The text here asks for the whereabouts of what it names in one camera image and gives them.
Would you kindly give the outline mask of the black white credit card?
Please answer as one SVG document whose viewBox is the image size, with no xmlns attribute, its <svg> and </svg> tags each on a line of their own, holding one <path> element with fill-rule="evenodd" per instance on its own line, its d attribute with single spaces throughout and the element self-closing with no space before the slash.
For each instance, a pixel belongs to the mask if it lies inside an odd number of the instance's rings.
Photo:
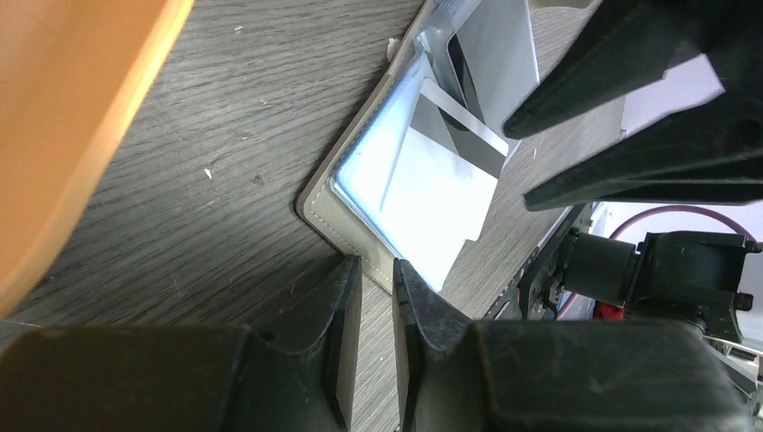
<svg viewBox="0 0 763 432">
<path fill-rule="evenodd" d="M 431 289 L 442 289 L 466 241 L 480 237 L 517 144 L 424 79 L 381 201 L 382 232 Z"/>
</svg>

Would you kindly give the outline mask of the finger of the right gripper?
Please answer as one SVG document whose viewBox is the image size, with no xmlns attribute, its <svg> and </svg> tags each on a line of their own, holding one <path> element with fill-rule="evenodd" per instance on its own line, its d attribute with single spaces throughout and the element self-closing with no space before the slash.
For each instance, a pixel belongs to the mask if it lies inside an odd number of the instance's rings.
<svg viewBox="0 0 763 432">
<path fill-rule="evenodd" d="M 528 191 L 528 210 L 761 201 L 761 60 L 717 68 L 689 60 L 627 95 L 624 108 L 627 137 Z"/>
<path fill-rule="evenodd" d="M 700 53 L 713 1 L 603 1 L 503 125 L 522 139 L 660 80 Z"/>
</svg>

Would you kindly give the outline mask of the grey card holder wallet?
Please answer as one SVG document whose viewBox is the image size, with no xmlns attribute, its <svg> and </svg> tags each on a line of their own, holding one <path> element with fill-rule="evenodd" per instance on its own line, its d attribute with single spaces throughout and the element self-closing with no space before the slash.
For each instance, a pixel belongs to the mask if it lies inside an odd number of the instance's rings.
<svg viewBox="0 0 763 432">
<path fill-rule="evenodd" d="M 422 81 L 433 80 L 517 151 L 520 141 L 507 137 L 503 125 L 540 81 L 533 14 L 590 7 L 589 1 L 424 2 L 404 35 L 389 43 L 381 81 L 301 193 L 300 215 L 340 251 L 359 256 L 364 272 L 390 290 L 400 257 L 383 235 L 381 203 Z"/>
</svg>

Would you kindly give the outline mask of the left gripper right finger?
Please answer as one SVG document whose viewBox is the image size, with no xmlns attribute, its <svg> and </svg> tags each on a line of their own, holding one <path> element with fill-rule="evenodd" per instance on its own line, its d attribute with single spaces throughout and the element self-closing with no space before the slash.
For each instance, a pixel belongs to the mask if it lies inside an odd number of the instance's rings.
<svg viewBox="0 0 763 432">
<path fill-rule="evenodd" d="M 750 431 L 718 359 L 668 320 L 474 320 L 393 265 L 405 431 Z"/>
</svg>

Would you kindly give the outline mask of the orange oval tray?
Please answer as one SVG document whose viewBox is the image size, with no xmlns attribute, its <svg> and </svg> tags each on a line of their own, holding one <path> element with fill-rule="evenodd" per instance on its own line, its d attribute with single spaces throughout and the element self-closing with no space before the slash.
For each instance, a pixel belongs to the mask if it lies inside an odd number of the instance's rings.
<svg viewBox="0 0 763 432">
<path fill-rule="evenodd" d="M 1 312 L 65 246 L 192 10 L 1 4 Z"/>
</svg>

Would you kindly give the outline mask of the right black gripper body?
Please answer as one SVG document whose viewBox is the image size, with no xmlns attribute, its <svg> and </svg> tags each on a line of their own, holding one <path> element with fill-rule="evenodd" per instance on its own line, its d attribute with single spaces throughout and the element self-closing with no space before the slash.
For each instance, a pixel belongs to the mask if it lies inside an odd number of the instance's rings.
<svg viewBox="0 0 763 432">
<path fill-rule="evenodd" d="M 515 277 L 518 320 L 666 318 L 762 340 L 762 235 L 724 212 L 669 204 L 606 229 L 603 202 L 565 210 Z"/>
</svg>

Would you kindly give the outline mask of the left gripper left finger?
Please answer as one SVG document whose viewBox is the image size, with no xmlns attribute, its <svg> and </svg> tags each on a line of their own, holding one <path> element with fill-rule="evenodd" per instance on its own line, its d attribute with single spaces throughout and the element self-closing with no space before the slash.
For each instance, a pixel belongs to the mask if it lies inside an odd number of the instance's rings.
<svg viewBox="0 0 763 432">
<path fill-rule="evenodd" d="M 39 328 L 1 357 L 4 431 L 347 431 L 362 304 L 345 258 L 249 326 Z"/>
</svg>

